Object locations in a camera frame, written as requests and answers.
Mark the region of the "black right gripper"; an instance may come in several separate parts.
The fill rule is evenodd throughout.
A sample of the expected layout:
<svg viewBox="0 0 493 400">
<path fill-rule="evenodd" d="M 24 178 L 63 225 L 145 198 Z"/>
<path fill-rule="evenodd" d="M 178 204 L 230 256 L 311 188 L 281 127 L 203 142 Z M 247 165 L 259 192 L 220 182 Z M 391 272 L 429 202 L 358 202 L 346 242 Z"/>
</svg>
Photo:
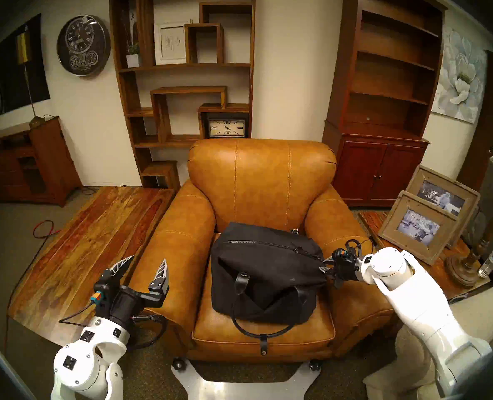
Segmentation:
<svg viewBox="0 0 493 400">
<path fill-rule="evenodd" d="M 319 266 L 319 270 L 325 275 L 333 275 L 334 288 L 341 288 L 346 281 L 361 282 L 360 256 L 361 251 L 356 251 L 355 248 L 337 248 L 332 256 L 323 261 L 324 265 L 333 266 Z"/>
</svg>

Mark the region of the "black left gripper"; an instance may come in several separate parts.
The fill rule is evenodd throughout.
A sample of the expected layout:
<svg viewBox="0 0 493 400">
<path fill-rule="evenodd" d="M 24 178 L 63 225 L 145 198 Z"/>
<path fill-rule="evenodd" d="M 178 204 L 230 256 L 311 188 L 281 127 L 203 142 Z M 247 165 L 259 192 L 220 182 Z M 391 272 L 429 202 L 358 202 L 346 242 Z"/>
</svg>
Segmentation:
<svg viewBox="0 0 493 400">
<path fill-rule="evenodd" d="M 93 303 L 96 305 L 94 316 L 109 320 L 125 330 L 143 322 L 163 323 L 163 316 L 141 315 L 141 312 L 146 308 L 160 308 L 169 291 L 169 269 L 166 259 L 163 259 L 150 282 L 149 292 L 142 293 L 127 286 L 120 286 L 121 279 L 127 273 L 134 257 L 126 257 L 106 268 L 93 287 Z"/>
</svg>

